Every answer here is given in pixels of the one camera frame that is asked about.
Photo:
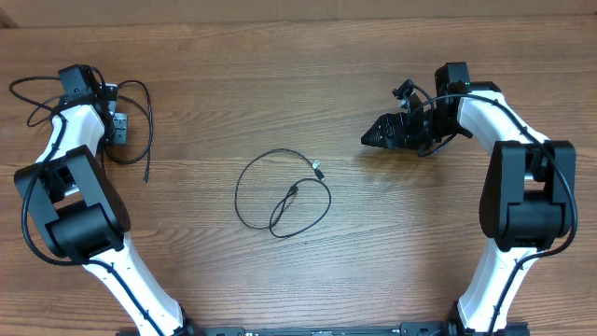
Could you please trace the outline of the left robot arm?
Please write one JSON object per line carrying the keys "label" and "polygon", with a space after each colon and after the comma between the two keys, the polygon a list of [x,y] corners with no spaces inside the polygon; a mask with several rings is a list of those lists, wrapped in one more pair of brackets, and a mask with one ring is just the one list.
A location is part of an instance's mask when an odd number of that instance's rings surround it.
{"label": "left robot arm", "polygon": [[96,276],[131,317],[136,334],[200,334],[139,256],[127,208],[104,171],[109,147],[127,142],[128,118],[117,111],[122,86],[86,64],[66,67],[55,78],[64,93],[36,104],[49,112],[48,145],[14,174],[26,244],[46,263],[81,266]]}

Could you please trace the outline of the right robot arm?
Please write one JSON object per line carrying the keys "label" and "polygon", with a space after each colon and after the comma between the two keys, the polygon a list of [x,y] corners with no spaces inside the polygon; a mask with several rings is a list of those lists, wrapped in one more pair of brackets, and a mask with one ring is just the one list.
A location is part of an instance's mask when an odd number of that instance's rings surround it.
{"label": "right robot arm", "polygon": [[380,116],[365,146],[411,149],[426,157],[456,135],[476,138],[490,157],[479,201],[486,237],[477,269],[446,321],[403,322],[400,335],[528,335],[507,312],[531,266],[557,255],[578,226],[576,150],[529,126],[491,81],[471,80],[466,63],[435,72],[436,97],[405,80],[393,95],[400,112]]}

